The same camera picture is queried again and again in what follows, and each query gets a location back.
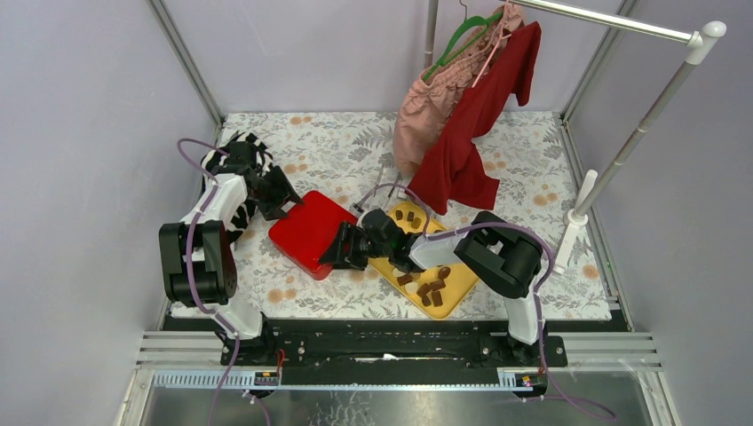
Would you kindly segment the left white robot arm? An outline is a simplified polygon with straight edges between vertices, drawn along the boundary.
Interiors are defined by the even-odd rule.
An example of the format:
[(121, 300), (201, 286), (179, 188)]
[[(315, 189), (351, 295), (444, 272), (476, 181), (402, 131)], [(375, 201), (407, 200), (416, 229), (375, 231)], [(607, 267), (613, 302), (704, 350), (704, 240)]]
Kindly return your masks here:
[(202, 173), (202, 194), (189, 213), (158, 232), (165, 295), (243, 340), (242, 354), (263, 365), (273, 358), (276, 343), (262, 332), (263, 312), (234, 297), (233, 245), (255, 214), (266, 221), (284, 219), (286, 206), (303, 200), (267, 146), (250, 132), (233, 134), (203, 160), (190, 163)]

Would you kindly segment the red box lid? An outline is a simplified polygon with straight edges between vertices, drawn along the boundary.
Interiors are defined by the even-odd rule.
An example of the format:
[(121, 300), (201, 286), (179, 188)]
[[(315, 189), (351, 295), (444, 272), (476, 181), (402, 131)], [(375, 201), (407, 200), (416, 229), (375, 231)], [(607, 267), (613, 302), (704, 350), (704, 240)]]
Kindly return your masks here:
[(324, 280), (333, 268), (321, 264), (320, 257), (334, 241), (340, 224), (355, 224), (357, 218), (318, 191), (306, 193), (303, 201), (270, 228), (268, 237), (285, 257), (311, 278)]

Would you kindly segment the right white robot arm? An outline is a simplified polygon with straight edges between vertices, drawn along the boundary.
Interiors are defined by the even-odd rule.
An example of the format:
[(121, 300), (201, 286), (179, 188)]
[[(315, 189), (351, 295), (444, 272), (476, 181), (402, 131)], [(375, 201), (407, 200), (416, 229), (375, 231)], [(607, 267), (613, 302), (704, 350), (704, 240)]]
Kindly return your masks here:
[(536, 233), (485, 210), (471, 225), (454, 231), (409, 232), (375, 209), (356, 224), (341, 223), (319, 261), (338, 270), (362, 270), (372, 258), (385, 258), (407, 273), (464, 264), (503, 298), (512, 359), (530, 366), (544, 354), (544, 319), (536, 293), (552, 271), (542, 262), (551, 263), (553, 254)]

